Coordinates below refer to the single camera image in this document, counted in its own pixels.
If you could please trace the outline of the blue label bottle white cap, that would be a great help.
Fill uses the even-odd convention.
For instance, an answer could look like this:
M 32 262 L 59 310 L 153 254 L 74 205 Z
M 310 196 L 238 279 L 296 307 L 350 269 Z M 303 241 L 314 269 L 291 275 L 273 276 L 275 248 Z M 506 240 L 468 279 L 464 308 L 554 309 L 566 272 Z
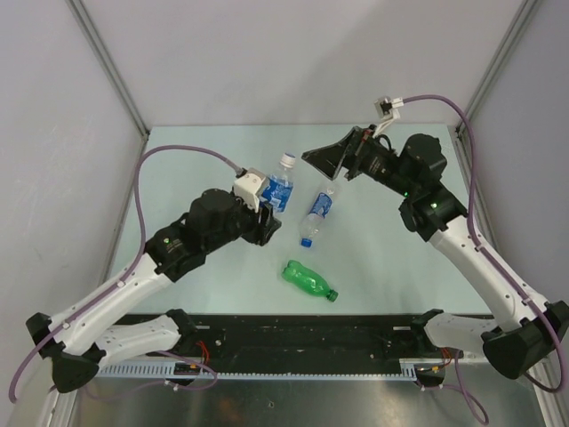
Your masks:
M 261 194 L 261 199 L 272 206 L 274 215 L 282 214 L 293 192 L 293 168 L 296 156 L 284 153 L 277 169 L 268 176 L 268 186 Z

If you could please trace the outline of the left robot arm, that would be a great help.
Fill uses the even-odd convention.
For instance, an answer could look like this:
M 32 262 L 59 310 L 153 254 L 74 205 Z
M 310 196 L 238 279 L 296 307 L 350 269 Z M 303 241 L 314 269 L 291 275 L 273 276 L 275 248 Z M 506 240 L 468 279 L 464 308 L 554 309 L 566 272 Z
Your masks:
M 207 255 L 238 239 L 264 246 L 280 227 L 270 205 L 252 209 L 232 192 L 205 191 L 145 243 L 131 266 L 67 310 L 53 316 L 38 312 L 27 320 L 40 357 L 52 362 L 54 388 L 75 391 L 104 367 L 145 353 L 189 354 L 196 347 L 196 327 L 182 309 L 137 326 L 120 328 L 116 322 L 204 265 Z

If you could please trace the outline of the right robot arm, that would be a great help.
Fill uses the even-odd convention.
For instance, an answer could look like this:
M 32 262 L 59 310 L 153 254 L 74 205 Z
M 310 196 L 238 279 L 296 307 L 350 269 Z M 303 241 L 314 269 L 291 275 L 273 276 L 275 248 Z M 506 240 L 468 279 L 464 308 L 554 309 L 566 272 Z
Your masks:
M 381 144 L 374 127 L 353 127 L 340 141 L 302 159 L 333 181 L 363 174 L 403 196 L 405 227 L 444 255 L 467 279 L 492 318 L 430 310 L 412 323 L 410 345 L 421 357 L 442 347 L 484 356 L 515 380 L 548 356 L 568 329 L 568 306 L 534 291 L 469 223 L 467 208 L 441 182 L 447 165 L 439 139 L 416 133 L 401 152 Z

